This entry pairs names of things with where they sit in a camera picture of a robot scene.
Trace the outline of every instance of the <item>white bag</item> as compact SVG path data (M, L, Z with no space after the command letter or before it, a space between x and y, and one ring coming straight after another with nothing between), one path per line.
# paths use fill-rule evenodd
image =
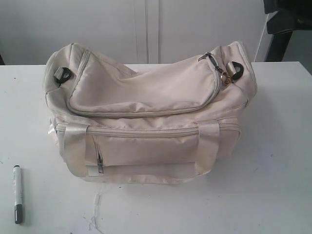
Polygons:
M74 43L48 60L44 90L72 174L176 184L231 154L257 85L238 41L139 73Z

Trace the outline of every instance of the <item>bag handle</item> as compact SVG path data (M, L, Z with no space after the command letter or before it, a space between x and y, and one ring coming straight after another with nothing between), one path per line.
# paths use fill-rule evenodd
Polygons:
M173 178L164 175L97 175L90 176L85 165L87 125L70 123L64 135L64 159L69 171L89 182L179 184L207 174L213 167L219 149L220 129L216 120L198 123L198 147L195 173L192 177Z

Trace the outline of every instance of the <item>fabric bag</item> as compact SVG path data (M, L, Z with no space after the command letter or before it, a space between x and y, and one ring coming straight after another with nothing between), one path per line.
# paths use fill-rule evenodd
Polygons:
M48 60L44 91L72 174L177 184L231 154L257 85L239 41L147 72L73 43Z

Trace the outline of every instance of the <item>bag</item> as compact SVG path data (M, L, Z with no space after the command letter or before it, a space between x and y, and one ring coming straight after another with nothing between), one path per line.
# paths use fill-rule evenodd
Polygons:
M231 154L257 85L238 41L147 72L74 43L48 60L44 91L72 174L177 184Z

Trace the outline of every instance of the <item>front pocket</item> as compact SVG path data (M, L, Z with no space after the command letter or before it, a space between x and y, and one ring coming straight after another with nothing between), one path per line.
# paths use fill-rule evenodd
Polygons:
M240 136L234 117L218 121L220 143L217 158L231 154ZM65 132L66 125L58 124L57 132ZM86 154L88 165L120 166L195 162L198 146L198 127L170 130L117 130L88 127L92 136L92 155Z
M221 87L211 61L198 61L199 57L132 76L85 51L67 106L81 116L116 118L198 110L211 102Z

